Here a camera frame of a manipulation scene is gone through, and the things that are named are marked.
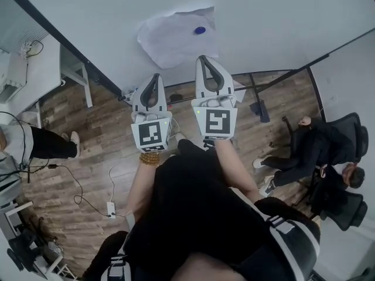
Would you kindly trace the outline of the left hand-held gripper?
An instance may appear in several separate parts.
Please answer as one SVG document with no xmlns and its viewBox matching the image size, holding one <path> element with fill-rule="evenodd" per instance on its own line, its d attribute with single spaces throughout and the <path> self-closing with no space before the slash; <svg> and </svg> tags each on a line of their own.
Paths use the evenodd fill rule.
<svg viewBox="0 0 375 281">
<path fill-rule="evenodd" d="M 136 89 L 132 108 L 131 128 L 136 147 L 142 153 L 167 150 L 172 130 L 172 113 L 166 111 L 165 88 L 160 74 L 155 73 Z"/>
</svg>

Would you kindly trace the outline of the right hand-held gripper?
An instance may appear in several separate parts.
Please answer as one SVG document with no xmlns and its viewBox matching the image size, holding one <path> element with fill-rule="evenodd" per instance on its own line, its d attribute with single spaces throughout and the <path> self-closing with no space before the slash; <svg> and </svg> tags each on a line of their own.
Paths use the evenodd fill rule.
<svg viewBox="0 0 375 281">
<path fill-rule="evenodd" d="M 195 82 L 196 99 L 191 106 L 200 134 L 208 140 L 231 139 L 237 119 L 231 74 L 213 58 L 201 55 L 196 61 Z"/>
</svg>

